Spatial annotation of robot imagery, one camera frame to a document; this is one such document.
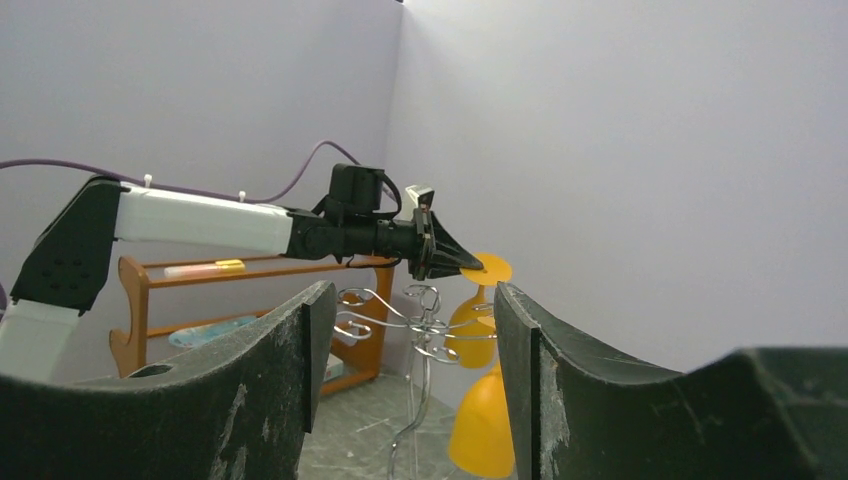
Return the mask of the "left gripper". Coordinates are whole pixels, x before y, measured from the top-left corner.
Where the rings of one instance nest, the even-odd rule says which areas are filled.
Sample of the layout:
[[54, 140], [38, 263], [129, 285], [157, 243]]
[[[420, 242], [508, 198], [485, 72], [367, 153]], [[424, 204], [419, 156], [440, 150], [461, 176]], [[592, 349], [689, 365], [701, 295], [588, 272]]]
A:
[[463, 269], [482, 271], [483, 262], [462, 247], [444, 228], [434, 212], [415, 208], [415, 254], [408, 260], [408, 270], [415, 280], [457, 276]]

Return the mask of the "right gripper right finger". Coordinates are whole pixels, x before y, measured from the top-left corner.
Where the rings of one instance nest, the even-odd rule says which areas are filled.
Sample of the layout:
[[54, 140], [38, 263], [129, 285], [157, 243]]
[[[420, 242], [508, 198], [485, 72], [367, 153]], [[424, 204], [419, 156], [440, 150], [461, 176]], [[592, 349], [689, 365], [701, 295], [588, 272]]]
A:
[[501, 283], [521, 479], [843, 479], [847, 351], [735, 350], [689, 373], [628, 355]]

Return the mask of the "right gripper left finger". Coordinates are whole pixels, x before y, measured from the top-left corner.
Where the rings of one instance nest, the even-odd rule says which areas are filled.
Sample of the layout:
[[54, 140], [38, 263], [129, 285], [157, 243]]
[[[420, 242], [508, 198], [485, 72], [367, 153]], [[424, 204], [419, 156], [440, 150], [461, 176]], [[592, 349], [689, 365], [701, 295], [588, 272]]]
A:
[[318, 281], [125, 378], [1, 380], [5, 479], [294, 479], [336, 318]]

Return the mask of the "orange plastic wine glass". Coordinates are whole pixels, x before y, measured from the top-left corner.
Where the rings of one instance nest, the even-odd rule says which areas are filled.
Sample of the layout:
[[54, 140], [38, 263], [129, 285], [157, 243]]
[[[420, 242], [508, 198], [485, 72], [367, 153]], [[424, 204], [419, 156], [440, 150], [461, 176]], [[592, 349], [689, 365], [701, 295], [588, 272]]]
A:
[[490, 308], [476, 309], [487, 303], [486, 287], [479, 285], [476, 293], [461, 303], [449, 322], [449, 337], [444, 346], [459, 356], [459, 365], [468, 369], [486, 367], [493, 359], [496, 341], [492, 321], [481, 322], [481, 317], [492, 313]]
[[[482, 271], [465, 270], [463, 276], [478, 288], [494, 287], [512, 276], [510, 264], [492, 253], [478, 253]], [[493, 311], [480, 321], [495, 322]], [[490, 338], [496, 341], [496, 329]], [[460, 401], [448, 444], [453, 464], [484, 479], [506, 479], [514, 470], [515, 456], [500, 361], [495, 350], [490, 370], [481, 376]]]

